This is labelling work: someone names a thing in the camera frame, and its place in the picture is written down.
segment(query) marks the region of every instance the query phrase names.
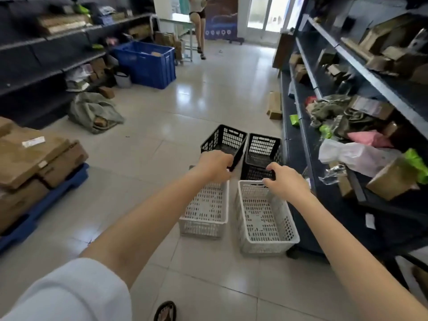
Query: large blue plastic container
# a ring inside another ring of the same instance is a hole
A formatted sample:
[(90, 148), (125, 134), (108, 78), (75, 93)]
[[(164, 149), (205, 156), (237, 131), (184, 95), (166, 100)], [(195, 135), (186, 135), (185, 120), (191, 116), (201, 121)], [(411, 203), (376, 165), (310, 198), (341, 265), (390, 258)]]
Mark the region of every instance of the large blue plastic container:
[(114, 53), (119, 64), (130, 70), (133, 83), (165, 89), (176, 78), (173, 47), (132, 41), (116, 47)]

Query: pink package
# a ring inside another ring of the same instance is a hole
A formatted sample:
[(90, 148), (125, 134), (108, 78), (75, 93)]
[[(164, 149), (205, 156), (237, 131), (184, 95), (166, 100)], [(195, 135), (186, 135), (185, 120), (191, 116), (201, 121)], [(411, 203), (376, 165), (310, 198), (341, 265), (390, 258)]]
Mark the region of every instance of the pink package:
[(368, 132), (354, 132), (348, 133), (348, 137), (351, 141), (356, 143), (361, 143), (365, 145), (370, 145), (375, 148), (393, 148), (391, 141), (379, 133), (377, 130), (370, 130)]

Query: green sack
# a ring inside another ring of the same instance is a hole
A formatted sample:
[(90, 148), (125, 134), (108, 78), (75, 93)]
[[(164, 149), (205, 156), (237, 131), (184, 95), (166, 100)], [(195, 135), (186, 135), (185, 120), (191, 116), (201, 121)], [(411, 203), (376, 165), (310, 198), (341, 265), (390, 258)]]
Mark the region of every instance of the green sack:
[(404, 153), (404, 157), (413, 167), (418, 169), (418, 183), (428, 184), (428, 168), (418, 152), (414, 148), (410, 148)]
[(331, 139), (331, 137), (333, 136), (333, 134), (331, 133), (330, 127), (328, 127), (325, 124), (320, 126), (320, 132), (324, 139)]
[(290, 115), (290, 120), (292, 121), (293, 126), (299, 126), (299, 116), (298, 115)]

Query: white sleeve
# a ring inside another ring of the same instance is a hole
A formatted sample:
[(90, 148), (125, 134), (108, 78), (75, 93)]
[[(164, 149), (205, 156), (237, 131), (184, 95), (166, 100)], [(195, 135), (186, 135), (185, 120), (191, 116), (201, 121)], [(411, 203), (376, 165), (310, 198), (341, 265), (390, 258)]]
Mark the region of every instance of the white sleeve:
[(2, 321), (132, 321), (126, 284), (98, 261), (78, 258), (36, 281)]

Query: sandal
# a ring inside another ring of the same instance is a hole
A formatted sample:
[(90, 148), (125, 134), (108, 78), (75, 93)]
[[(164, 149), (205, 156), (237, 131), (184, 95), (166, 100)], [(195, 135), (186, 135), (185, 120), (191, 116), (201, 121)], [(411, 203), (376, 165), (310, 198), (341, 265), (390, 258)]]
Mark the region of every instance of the sandal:
[(163, 302), (156, 313), (154, 314), (154, 321), (175, 321), (177, 318), (177, 307), (174, 302), (166, 301)]

